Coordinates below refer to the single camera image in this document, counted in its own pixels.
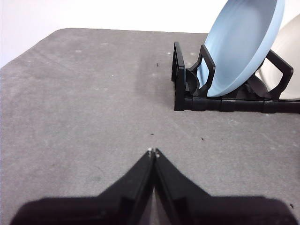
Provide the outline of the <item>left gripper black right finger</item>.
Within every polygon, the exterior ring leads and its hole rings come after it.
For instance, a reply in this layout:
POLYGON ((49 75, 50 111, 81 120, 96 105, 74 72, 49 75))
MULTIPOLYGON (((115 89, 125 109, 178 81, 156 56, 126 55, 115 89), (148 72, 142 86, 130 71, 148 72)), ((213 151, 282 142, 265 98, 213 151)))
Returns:
POLYGON ((159 150, 155 189, 173 225, 296 225, 287 205, 264 196, 212 196, 182 174, 159 150))

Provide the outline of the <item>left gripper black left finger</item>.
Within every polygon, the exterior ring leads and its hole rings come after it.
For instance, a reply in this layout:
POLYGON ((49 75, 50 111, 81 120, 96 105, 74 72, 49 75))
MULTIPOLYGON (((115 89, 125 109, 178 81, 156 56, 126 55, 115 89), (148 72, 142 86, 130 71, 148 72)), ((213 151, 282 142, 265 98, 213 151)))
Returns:
POLYGON ((136 225, 153 191, 154 150, 148 150, 98 196, 51 197, 24 204, 13 225, 136 225))

